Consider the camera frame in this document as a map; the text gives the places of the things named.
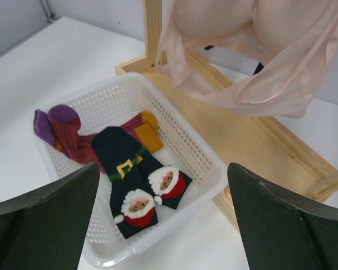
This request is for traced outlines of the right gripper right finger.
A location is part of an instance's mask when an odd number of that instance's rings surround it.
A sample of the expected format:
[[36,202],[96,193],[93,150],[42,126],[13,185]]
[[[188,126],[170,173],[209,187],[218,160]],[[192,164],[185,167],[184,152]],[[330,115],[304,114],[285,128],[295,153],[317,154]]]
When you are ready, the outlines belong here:
[[238,163],[229,164],[227,175],[250,269],[338,269],[338,208]]

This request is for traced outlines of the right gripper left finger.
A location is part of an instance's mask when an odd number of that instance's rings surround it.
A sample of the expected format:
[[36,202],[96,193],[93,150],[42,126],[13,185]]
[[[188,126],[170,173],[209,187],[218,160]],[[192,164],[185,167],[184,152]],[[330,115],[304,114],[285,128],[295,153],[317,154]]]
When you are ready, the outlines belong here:
[[0,202],[0,269],[77,269],[99,177],[91,163]]

